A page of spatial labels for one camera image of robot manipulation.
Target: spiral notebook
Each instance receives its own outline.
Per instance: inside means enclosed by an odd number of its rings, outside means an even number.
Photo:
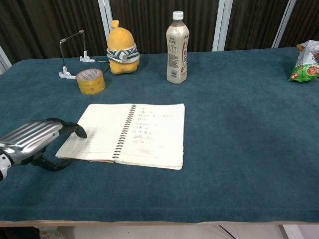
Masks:
[[[58,158],[181,169],[184,104],[92,104],[78,121],[88,137],[71,134]]]

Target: beverage bottle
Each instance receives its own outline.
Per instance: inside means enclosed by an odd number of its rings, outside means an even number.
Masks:
[[[180,84],[187,78],[187,44],[189,31],[182,11],[173,12],[173,22],[166,31],[167,80]]]

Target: yellow tape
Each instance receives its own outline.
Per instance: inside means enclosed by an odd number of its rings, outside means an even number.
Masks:
[[[94,95],[105,89],[103,72],[99,69],[87,69],[76,75],[80,91],[85,95]]]

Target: yellow plush toy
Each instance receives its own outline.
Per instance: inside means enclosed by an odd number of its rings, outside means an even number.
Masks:
[[[113,30],[108,37],[107,57],[110,60],[111,72],[115,75],[136,71],[140,63],[140,54],[132,34],[119,27],[119,21],[111,23]]]

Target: snack bag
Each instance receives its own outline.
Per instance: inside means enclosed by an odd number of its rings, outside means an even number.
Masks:
[[[297,48],[300,54],[289,81],[303,82],[319,77],[319,65],[316,61],[319,56],[319,41],[309,40],[298,44]]]

